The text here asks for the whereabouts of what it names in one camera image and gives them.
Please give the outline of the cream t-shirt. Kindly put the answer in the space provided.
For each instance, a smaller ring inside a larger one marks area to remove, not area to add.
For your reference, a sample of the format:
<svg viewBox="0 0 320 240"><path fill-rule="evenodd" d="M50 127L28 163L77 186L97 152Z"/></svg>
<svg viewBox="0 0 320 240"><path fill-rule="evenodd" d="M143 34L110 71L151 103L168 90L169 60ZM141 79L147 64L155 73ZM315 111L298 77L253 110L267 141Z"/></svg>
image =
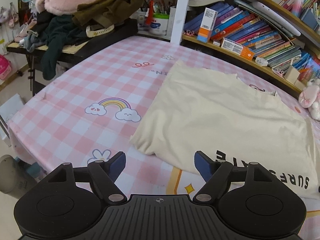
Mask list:
<svg viewBox="0 0 320 240"><path fill-rule="evenodd" d="M238 167L256 161L299 196L319 198L311 120L235 74L177 61L130 141L138 151L193 173L197 151Z"/></svg>

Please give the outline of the dark green brown clothes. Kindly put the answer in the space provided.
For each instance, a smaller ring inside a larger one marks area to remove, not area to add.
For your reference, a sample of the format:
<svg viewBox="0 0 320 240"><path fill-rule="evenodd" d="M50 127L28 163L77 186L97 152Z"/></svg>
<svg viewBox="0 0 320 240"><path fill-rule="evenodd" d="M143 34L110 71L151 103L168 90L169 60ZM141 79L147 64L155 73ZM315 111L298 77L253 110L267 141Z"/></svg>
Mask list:
<svg viewBox="0 0 320 240"><path fill-rule="evenodd" d="M56 64L65 46L87 42L90 56L118 41L135 35L137 21L131 18L144 0L95 0L78 5L75 12L58 15L52 9L41 10L36 24L28 31L24 47L30 53L46 45L41 59L42 76L56 76Z"/></svg>

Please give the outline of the pink checkered table mat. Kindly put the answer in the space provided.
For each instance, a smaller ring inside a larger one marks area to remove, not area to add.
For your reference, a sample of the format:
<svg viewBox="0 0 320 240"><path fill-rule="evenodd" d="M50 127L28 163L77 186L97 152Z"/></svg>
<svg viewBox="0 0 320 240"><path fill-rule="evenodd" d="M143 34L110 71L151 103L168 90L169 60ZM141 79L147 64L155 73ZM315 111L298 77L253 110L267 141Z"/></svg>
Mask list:
<svg viewBox="0 0 320 240"><path fill-rule="evenodd" d="M153 155L136 151L129 139L177 60L236 74L259 91L276 92L289 108L306 116L296 99L233 64L168 42L130 37L80 62L31 98L9 122L11 145L27 163L51 172L63 162L85 166L126 154L116 183L131 195L189 194L204 180Z"/></svg>

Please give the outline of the pink white bunny plush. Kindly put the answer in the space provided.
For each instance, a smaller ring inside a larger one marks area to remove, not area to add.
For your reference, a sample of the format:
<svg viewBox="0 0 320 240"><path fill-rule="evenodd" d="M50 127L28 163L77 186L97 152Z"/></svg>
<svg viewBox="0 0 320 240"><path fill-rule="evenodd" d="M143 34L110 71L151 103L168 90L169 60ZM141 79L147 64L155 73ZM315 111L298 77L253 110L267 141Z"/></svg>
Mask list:
<svg viewBox="0 0 320 240"><path fill-rule="evenodd" d="M300 93L298 102L299 104L308 109L310 116L313 120L320 120L319 112L319 79L311 79L303 91Z"/></svg>

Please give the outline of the small white plastic item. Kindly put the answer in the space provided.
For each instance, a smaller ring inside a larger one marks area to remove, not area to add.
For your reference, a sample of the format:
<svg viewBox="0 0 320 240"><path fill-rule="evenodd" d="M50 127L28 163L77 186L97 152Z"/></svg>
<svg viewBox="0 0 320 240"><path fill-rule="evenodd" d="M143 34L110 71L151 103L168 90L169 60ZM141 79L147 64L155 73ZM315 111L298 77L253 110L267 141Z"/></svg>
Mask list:
<svg viewBox="0 0 320 240"><path fill-rule="evenodd" d="M255 58L255 62L256 62L256 64L258 64L259 66L262 66L262 67L268 66L268 61L265 60L265 59L262 58L262 57L256 57L256 58Z"/></svg>

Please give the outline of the white orange flat box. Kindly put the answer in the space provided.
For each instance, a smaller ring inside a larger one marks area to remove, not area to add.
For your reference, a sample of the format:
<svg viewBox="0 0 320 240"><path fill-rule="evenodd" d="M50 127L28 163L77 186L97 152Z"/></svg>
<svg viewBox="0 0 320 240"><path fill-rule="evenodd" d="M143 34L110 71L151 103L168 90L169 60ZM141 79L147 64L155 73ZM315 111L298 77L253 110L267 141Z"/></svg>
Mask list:
<svg viewBox="0 0 320 240"><path fill-rule="evenodd" d="M239 44L227 38L222 39L221 48L230 51L247 60L252 60L254 57L254 52L252 50L250 50L246 46L243 46L242 44Z"/></svg>

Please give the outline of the small white beige box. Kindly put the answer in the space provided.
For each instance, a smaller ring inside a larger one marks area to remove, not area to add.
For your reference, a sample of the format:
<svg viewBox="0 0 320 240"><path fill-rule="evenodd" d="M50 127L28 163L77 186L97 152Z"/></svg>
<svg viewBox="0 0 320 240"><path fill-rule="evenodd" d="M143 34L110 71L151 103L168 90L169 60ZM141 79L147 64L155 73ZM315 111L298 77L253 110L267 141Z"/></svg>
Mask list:
<svg viewBox="0 0 320 240"><path fill-rule="evenodd" d="M284 75L285 80L287 80L291 84L295 84L298 80L300 72L293 66L289 66L287 72Z"/></svg>

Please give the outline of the row of colourful books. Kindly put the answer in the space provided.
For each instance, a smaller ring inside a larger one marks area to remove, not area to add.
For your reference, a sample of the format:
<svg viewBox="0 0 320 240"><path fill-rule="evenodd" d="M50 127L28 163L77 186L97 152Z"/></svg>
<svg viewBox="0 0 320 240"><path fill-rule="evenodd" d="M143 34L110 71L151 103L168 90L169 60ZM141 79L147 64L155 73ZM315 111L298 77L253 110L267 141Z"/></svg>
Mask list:
<svg viewBox="0 0 320 240"><path fill-rule="evenodd" d="M207 43L197 40L199 23L185 24L182 38L186 41L197 42L214 49L219 49L225 54L232 54L246 64L272 73L282 79L289 66L295 67L302 82L319 78L319 57L313 56L300 39L300 36L287 37L263 18L253 14L247 9L234 6L219 14L212 36ZM246 46L254 52L252 60L244 59L230 51L221 48L223 38ZM256 64L255 58L262 57L268 61L268 66Z"/></svg>

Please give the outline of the white orange medicine box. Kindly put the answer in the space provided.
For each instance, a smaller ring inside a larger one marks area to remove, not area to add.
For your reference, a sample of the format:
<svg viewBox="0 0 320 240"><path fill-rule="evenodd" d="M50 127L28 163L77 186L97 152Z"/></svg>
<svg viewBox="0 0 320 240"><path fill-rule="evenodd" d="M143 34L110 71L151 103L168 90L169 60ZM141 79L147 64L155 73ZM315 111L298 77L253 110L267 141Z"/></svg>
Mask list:
<svg viewBox="0 0 320 240"><path fill-rule="evenodd" d="M202 22L197 35L198 41L207 43L210 40L217 15L217 11L210 8L205 9L204 16L202 18Z"/></svg>

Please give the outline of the wooden bookshelf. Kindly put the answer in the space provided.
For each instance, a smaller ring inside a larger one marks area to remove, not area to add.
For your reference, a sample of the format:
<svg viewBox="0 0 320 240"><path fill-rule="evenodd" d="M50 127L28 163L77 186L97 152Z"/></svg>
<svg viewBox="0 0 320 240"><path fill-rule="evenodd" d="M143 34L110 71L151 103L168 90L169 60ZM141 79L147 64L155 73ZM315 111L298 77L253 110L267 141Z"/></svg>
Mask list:
<svg viewBox="0 0 320 240"><path fill-rule="evenodd" d="M141 34L204 49L295 97L319 77L316 66L296 69L319 35L281 0L143 0L136 17Z"/></svg>

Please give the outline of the white pen holder cup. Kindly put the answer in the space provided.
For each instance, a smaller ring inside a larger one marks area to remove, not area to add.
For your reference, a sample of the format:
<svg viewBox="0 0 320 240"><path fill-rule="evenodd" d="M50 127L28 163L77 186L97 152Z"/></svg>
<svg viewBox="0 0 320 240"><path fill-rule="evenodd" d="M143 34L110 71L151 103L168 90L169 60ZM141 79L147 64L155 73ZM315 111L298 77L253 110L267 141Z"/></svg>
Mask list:
<svg viewBox="0 0 320 240"><path fill-rule="evenodd" d="M167 34L169 15L154 13L151 24L149 26L149 32L154 35L164 36Z"/></svg>

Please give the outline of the white tablet on books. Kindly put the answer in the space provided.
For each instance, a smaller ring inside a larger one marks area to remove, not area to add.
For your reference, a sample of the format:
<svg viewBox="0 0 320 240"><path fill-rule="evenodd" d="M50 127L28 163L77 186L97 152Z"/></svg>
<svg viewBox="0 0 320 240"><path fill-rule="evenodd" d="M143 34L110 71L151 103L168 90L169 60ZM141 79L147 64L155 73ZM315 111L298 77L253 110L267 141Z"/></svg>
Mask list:
<svg viewBox="0 0 320 240"><path fill-rule="evenodd" d="M280 16L278 13L270 9L261 2L252 2L250 4L241 0L234 0L239 7L249 10L253 14L263 18L267 23L273 25L287 37L299 37L301 32L296 29L289 21Z"/></svg>

